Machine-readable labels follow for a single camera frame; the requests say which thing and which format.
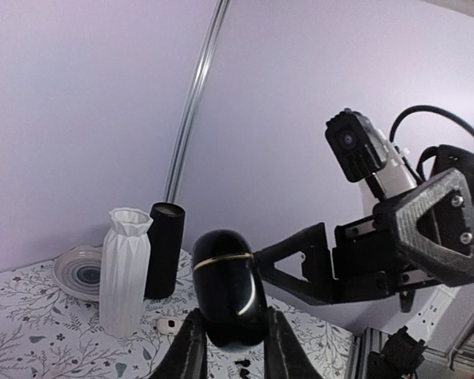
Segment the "camera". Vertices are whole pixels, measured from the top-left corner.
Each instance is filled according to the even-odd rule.
[[[382,170],[388,154],[371,121],[349,108],[326,123],[325,138],[350,182],[359,182]]]

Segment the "leaf print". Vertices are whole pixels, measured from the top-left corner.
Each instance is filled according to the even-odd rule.
[[[118,377],[122,377],[126,370],[125,363],[116,363],[116,373],[118,373]]]
[[[57,313],[57,314],[61,314],[63,316],[63,313],[58,309],[56,308],[55,306],[53,306],[53,312]]]
[[[142,348],[142,356],[146,361],[150,361],[152,359],[152,356],[149,354],[149,351],[147,351],[145,347]]]
[[[30,336],[28,339],[30,340],[31,343],[38,343],[42,341],[44,338],[46,337],[45,336]]]

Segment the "table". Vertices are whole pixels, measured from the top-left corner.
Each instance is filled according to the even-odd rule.
[[[52,281],[53,261],[0,274],[0,378],[147,378],[160,363],[173,337],[156,331],[160,317],[184,318],[197,305],[191,259],[181,253],[175,293],[146,301],[141,327],[116,339],[99,325],[98,304],[77,300]],[[307,356],[324,378],[344,377],[351,333],[274,298],[269,305],[284,312]],[[261,379],[262,345],[227,354],[209,345],[211,379],[239,378],[236,360],[249,359],[248,378]]]

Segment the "black cylinder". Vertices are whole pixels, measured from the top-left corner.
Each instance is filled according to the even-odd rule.
[[[268,331],[267,301],[244,238],[210,231],[195,243],[194,286],[208,337],[220,349],[246,350]]]
[[[156,203],[151,209],[146,298],[167,298],[174,293],[185,214],[184,209],[171,203]]]

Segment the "faceted ceramic vase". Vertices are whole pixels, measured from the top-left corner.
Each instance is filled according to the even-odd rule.
[[[111,229],[103,241],[100,273],[100,324],[111,336],[131,336],[144,311],[144,289],[151,246],[146,234],[152,219],[139,209],[109,212]]]

